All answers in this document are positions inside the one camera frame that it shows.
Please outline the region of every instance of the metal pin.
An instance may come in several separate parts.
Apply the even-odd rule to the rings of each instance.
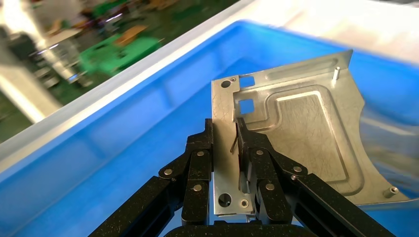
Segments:
[[[384,190],[384,192],[382,192],[382,195],[385,198],[391,198],[392,196],[394,196],[398,193],[399,193],[399,189],[397,187],[393,186],[393,187],[390,187],[390,188]]]
[[[172,169],[165,170],[165,175],[171,175],[173,173]]]
[[[301,172],[301,171],[302,171],[302,169],[301,169],[301,167],[299,167],[299,166],[295,166],[295,167],[294,167],[294,171],[295,171],[295,172]]]
[[[339,78],[340,67],[335,68],[335,72],[333,73],[333,80],[337,80]]]
[[[197,184],[194,186],[194,191],[201,191],[202,190],[202,186],[200,184]]]
[[[275,189],[275,185],[273,184],[267,184],[265,187],[267,190],[270,190],[270,191]]]

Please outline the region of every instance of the factory floor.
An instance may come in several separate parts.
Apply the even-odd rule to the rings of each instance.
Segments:
[[[160,39],[161,44],[164,45],[237,1],[179,0],[177,3],[162,10],[150,10],[146,7],[140,7],[138,10],[140,13],[139,17],[137,19],[128,17],[123,19],[126,23],[120,28],[120,31],[123,32],[134,25],[145,25],[147,29],[144,33]],[[104,39],[94,29],[85,30],[76,37],[76,41],[80,45],[80,52]],[[76,83],[68,84],[62,79],[59,84],[48,90],[57,101],[66,105],[109,78],[110,76],[105,74],[95,73],[89,75],[87,80],[90,85],[86,87],[79,86]],[[30,125],[31,122],[0,92],[0,143],[23,131]]]

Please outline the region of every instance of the metal rivet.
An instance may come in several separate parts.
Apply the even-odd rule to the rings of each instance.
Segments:
[[[242,205],[242,208],[246,208],[249,206],[249,202],[246,199],[243,199],[240,204]]]
[[[274,190],[275,189],[275,185],[273,185],[273,184],[267,184],[265,187],[266,187],[267,190]]]
[[[202,190],[202,186],[200,184],[197,184],[194,186],[194,191],[201,191]]]
[[[301,167],[299,167],[299,166],[294,166],[294,171],[295,171],[295,172],[301,172],[301,171],[302,171],[302,169],[301,169]]]
[[[391,198],[392,196],[394,196],[398,193],[399,193],[399,189],[397,187],[393,186],[393,187],[390,187],[390,188],[384,190],[384,192],[382,192],[382,195],[385,198]]]
[[[171,175],[173,173],[172,169],[165,170],[165,175]]]

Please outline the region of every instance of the metal bracket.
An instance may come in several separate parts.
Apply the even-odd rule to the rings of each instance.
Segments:
[[[400,192],[383,195],[392,185],[365,153],[359,135],[364,100],[348,69],[351,56],[352,50],[212,82],[216,215],[252,209],[240,206],[248,196],[239,188],[235,117],[354,204],[409,200]],[[253,78],[254,85],[240,88],[244,78]],[[245,100],[252,100],[253,112],[241,108]],[[228,207],[219,205],[223,193],[231,196]]]

